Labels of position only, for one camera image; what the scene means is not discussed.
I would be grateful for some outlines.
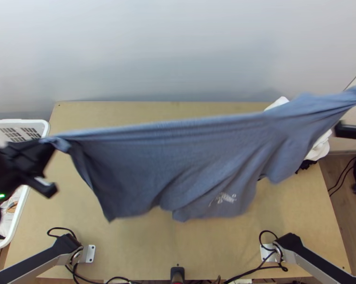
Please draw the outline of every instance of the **t-shirt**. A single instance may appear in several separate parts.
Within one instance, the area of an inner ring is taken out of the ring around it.
[[[69,131],[41,139],[69,154],[110,221],[154,206],[173,218],[246,211],[262,177],[278,183],[356,105],[356,87],[304,94],[265,112]]]

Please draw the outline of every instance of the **black cable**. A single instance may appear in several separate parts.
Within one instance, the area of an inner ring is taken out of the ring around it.
[[[344,175],[344,178],[342,179],[341,185],[340,185],[339,187],[337,187],[337,189],[336,189],[334,192],[332,192],[332,193],[329,195],[329,197],[332,197],[332,195],[334,195],[340,188],[342,188],[342,186],[344,185],[344,181],[345,181],[345,179],[346,179],[346,177],[347,177],[347,174],[348,174],[352,169],[353,169],[353,167],[351,167],[350,169],[347,170],[347,173]]]
[[[339,181],[340,181],[341,178],[342,178],[342,175],[345,173],[345,171],[347,170],[347,168],[348,168],[348,166],[350,165],[350,163],[351,163],[353,160],[355,160],[355,159],[356,159],[356,156],[353,157],[352,159],[350,159],[350,161],[347,163],[346,167],[343,169],[343,171],[341,172],[340,176],[338,177],[338,180],[337,180],[336,184],[335,184],[334,186],[332,186],[330,189],[328,189],[328,192],[331,191],[332,189],[334,189],[334,188],[338,185]],[[342,179],[341,184],[339,185],[339,187],[338,187],[334,192],[332,192],[332,193],[329,195],[330,197],[331,197],[335,192],[337,192],[340,188],[342,188],[342,186],[343,186],[343,184],[344,184],[344,181],[345,181],[345,179],[346,179],[347,174],[348,174],[355,166],[356,166],[356,162],[354,163],[354,165],[353,165],[351,168],[349,168],[349,169],[347,170],[347,172],[346,172],[345,175],[344,175],[344,178]]]
[[[115,277],[112,277],[110,280],[108,280],[108,281],[106,282],[106,284],[109,284],[112,280],[115,280],[115,279],[121,279],[121,280],[127,281],[127,283],[130,282],[127,278],[124,278],[124,277],[121,277],[121,276],[115,276]]]
[[[264,231],[262,231],[262,232],[259,234],[259,243],[261,244],[261,246],[262,246],[264,249],[266,249],[266,250],[268,250],[268,251],[271,251],[271,253],[261,262],[261,264],[260,264],[257,268],[254,268],[254,269],[249,270],[249,271],[247,271],[247,272],[245,272],[245,273],[243,273],[243,274],[240,274],[240,275],[237,275],[237,276],[235,276],[235,277],[232,277],[232,278],[230,278],[230,279],[224,281],[223,284],[229,284],[229,283],[232,282],[232,281],[235,281],[235,280],[237,280],[237,279],[239,279],[239,278],[241,278],[241,277],[244,277],[244,276],[246,276],[246,275],[252,274],[252,273],[254,273],[254,272],[256,272],[256,271],[259,271],[259,270],[272,269],[272,268],[280,268],[280,269],[282,269],[284,272],[287,272],[287,271],[288,271],[288,268],[282,266],[282,264],[281,264],[281,262],[282,262],[282,253],[280,254],[280,255],[281,255],[281,259],[280,259],[280,262],[278,262],[278,265],[276,265],[276,266],[265,266],[265,267],[262,267],[262,266],[265,264],[265,262],[269,259],[269,257],[271,257],[273,254],[277,253],[277,251],[276,251],[275,249],[271,249],[271,248],[269,249],[269,248],[266,248],[266,247],[264,247],[264,246],[262,245],[261,237],[262,237],[262,235],[263,235],[264,233],[271,233],[271,234],[274,235],[274,237],[275,237],[276,239],[277,239],[278,237],[277,237],[272,231],[268,231],[268,230],[264,230]]]
[[[270,233],[270,234],[274,235],[274,237],[275,237],[276,239],[278,238],[277,235],[275,235],[272,231],[264,230],[264,231],[262,231],[261,233],[259,233],[259,237],[258,237],[258,239],[259,239],[259,244],[261,245],[261,247],[263,247],[264,249],[266,249],[266,250],[268,250],[268,251],[275,251],[275,249],[273,249],[273,248],[270,248],[270,249],[269,249],[269,248],[265,247],[265,246],[262,244],[261,237],[262,237],[262,235],[263,235],[264,233]]]
[[[332,186],[330,189],[328,189],[328,191],[334,189],[338,185],[339,181],[341,180],[341,177],[342,177],[343,173],[349,167],[350,163],[355,159],[356,159],[356,156],[354,158],[350,159],[350,161],[347,163],[346,167],[344,168],[344,170],[341,172],[340,176],[338,177],[338,180],[337,180],[336,184],[334,186]]]
[[[74,234],[74,232],[73,232],[72,230],[70,230],[70,229],[68,229],[68,228],[64,228],[64,227],[53,227],[53,228],[49,229],[49,230],[46,232],[46,234],[47,234],[49,237],[54,237],[54,238],[60,237],[60,236],[57,236],[57,235],[52,235],[52,234],[51,234],[51,231],[53,231],[53,230],[64,230],[64,231],[68,231],[68,232],[70,232],[70,234],[73,235],[73,237],[74,237],[75,239],[77,239],[76,235]]]

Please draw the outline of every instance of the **metal bracket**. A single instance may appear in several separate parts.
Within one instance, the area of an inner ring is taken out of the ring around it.
[[[263,244],[266,248],[270,249],[275,249],[275,246],[273,244]],[[265,260],[271,254],[270,250],[264,249],[262,246],[259,246],[259,251],[261,252],[261,260]],[[280,257],[277,253],[273,254],[271,257],[267,259],[266,262],[279,262]]]
[[[83,247],[82,256],[78,263],[91,263],[94,261],[95,245],[86,245]]]

